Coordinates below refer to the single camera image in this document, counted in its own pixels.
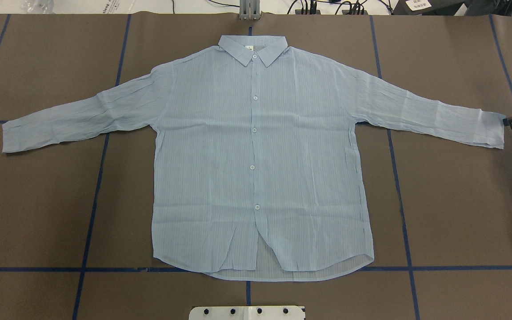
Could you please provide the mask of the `clear plastic bag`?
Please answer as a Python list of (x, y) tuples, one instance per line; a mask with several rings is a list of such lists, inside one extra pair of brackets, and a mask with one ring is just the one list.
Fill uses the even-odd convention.
[(54, 0), (25, 0), (20, 9), (27, 14), (53, 14)]

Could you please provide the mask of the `aluminium frame post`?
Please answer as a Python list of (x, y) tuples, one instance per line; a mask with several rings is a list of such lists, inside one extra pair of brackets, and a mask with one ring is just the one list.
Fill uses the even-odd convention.
[(240, 0), (239, 18), (241, 21), (260, 20), (260, 0)]

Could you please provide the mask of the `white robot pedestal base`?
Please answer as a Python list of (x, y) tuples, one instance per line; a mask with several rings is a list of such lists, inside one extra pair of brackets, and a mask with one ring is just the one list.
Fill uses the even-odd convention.
[(295, 305), (268, 306), (199, 306), (189, 320), (306, 320), (305, 307)]

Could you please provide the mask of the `light blue button-up shirt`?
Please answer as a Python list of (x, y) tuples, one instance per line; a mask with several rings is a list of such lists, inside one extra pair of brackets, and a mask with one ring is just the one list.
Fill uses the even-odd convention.
[(375, 260), (356, 125), (485, 148), (504, 116), (427, 99), (283, 36), (223, 35), (2, 126), (2, 152), (150, 126), (152, 257), (236, 281), (324, 281)]

